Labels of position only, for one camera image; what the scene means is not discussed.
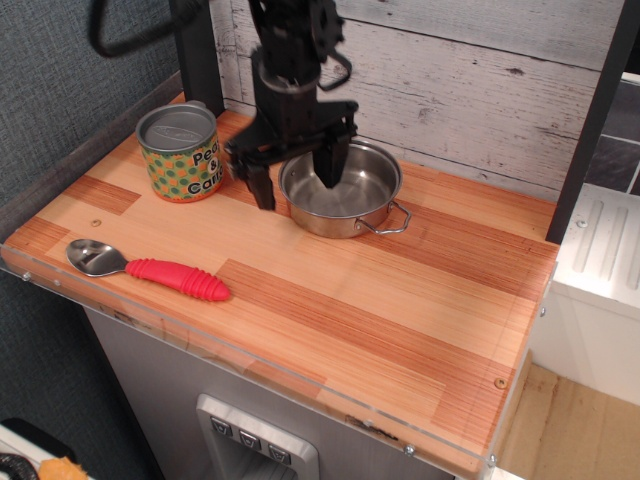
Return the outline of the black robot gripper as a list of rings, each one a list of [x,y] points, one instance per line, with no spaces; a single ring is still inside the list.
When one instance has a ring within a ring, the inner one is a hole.
[[[341,179],[348,145],[355,136],[355,101],[317,99],[317,91],[333,90],[347,75],[322,85],[318,78],[295,85],[269,74],[253,76],[256,115],[248,127],[225,144],[234,178],[245,180],[261,210],[276,207],[271,164],[312,153],[316,176],[328,188]]]

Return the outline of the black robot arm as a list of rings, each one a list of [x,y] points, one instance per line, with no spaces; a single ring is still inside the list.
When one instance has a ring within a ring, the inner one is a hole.
[[[332,1],[253,1],[260,43],[251,55],[256,115],[227,141],[231,175],[244,181],[263,210],[275,207],[271,165],[311,154],[327,188],[342,176],[356,135],[354,101],[321,102],[318,91],[345,84],[351,62],[336,47],[344,20]]]

